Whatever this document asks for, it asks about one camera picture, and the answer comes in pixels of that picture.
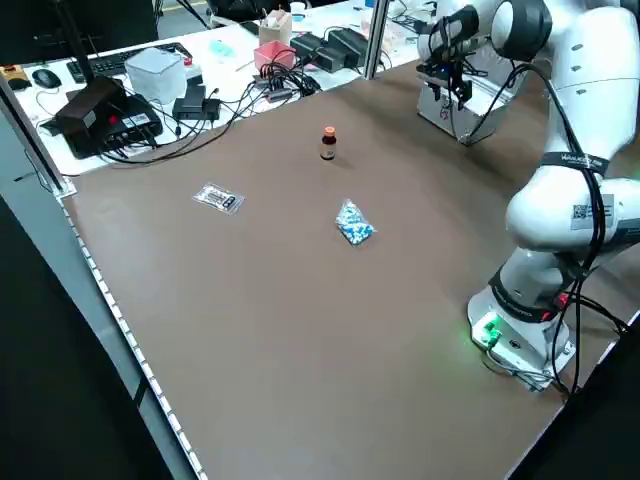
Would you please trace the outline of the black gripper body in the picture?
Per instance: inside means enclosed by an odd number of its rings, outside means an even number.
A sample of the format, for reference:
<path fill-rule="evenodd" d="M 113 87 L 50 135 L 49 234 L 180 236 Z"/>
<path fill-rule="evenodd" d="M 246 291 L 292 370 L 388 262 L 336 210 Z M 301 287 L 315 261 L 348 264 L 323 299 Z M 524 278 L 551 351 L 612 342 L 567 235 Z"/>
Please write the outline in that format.
<path fill-rule="evenodd" d="M 470 80 L 463 79 L 463 73 L 464 63 L 462 60 L 445 63 L 427 62 L 418 66 L 418 76 L 423 79 L 427 86 L 429 83 L 438 84 L 451 94 L 453 94 L 452 87 L 456 84 L 472 85 Z"/>

